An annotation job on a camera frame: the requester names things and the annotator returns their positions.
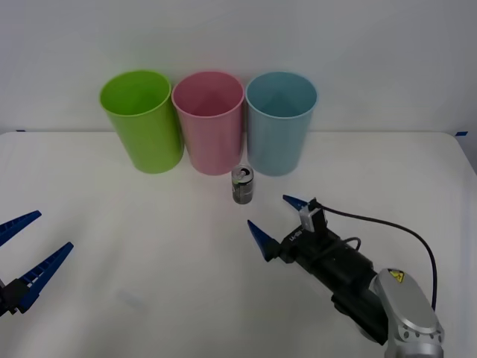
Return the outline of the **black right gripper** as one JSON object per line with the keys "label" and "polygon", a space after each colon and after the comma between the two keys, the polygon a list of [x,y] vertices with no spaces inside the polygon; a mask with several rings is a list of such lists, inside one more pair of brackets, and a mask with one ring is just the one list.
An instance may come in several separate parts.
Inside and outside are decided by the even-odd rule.
{"label": "black right gripper", "polygon": [[[318,209],[316,198],[304,201],[283,195],[282,199],[299,213],[313,213]],[[309,274],[320,279],[347,279],[341,258],[347,250],[347,243],[332,231],[328,230],[325,237],[321,237],[298,227],[280,243],[251,220],[247,221],[247,225],[266,262],[281,257],[284,263],[297,263]]]}

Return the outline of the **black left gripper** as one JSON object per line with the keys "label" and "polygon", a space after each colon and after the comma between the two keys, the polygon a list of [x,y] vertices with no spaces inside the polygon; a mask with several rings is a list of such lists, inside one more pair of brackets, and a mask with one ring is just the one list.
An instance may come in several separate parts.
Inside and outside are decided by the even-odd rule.
{"label": "black left gripper", "polygon": [[[11,240],[41,215],[39,210],[35,210],[0,224],[0,246]],[[11,314],[17,311],[27,312],[73,248],[74,245],[67,242],[40,264],[6,285],[6,303],[4,299],[5,284],[0,280],[0,316],[6,312]]]}

